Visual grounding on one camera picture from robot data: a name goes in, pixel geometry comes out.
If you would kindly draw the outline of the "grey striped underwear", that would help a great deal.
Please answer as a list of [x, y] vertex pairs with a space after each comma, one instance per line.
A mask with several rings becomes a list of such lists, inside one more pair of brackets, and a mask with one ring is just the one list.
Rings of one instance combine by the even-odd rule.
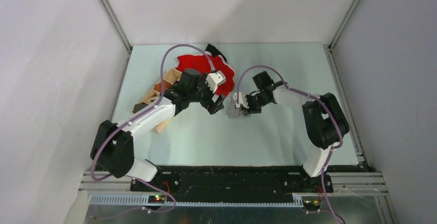
[[250, 117], [243, 109], [237, 108], [235, 104], [229, 104], [226, 113], [230, 119], [242, 119]]

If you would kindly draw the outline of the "wooden compartment organizer box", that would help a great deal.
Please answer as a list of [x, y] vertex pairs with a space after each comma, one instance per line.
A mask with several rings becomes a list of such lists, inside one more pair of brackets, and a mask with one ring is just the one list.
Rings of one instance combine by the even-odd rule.
[[[171, 68], [167, 71], [163, 76], [164, 81], [164, 90], [170, 88], [176, 81], [178, 81], [181, 77], [182, 72], [177, 70], [176, 68]], [[161, 80], [159, 80], [154, 87], [142, 98], [139, 103], [146, 103], [150, 105], [153, 101], [155, 101], [161, 94]], [[159, 134], [162, 133], [164, 128], [170, 123], [170, 119], [166, 119], [163, 122], [159, 123], [155, 126], [155, 131]]]

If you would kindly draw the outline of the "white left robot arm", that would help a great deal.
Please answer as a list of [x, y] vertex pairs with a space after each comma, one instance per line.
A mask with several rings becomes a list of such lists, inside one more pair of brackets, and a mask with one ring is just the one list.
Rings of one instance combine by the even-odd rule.
[[103, 121], [90, 153], [92, 168], [102, 167], [111, 176], [124, 176], [143, 180], [150, 191], [161, 189], [163, 177], [158, 167], [148, 160], [135, 156], [135, 140], [163, 121], [170, 119], [198, 102], [213, 115], [224, 108], [225, 96], [216, 92], [226, 77], [221, 71], [203, 73], [189, 68], [181, 73], [173, 85], [158, 98], [124, 122]]

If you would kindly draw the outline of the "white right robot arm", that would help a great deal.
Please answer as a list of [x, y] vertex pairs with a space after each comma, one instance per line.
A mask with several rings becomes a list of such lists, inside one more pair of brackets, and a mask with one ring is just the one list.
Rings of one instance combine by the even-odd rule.
[[306, 132], [312, 147], [302, 165], [306, 174], [300, 177], [300, 187], [306, 192], [315, 191], [321, 184], [319, 175], [326, 169], [332, 152], [343, 145], [343, 137], [350, 131], [349, 123], [332, 93], [313, 95], [288, 86], [283, 81], [274, 82], [266, 72], [253, 77], [257, 90], [244, 95], [233, 95], [234, 106], [243, 115], [261, 113], [268, 104], [300, 108]]

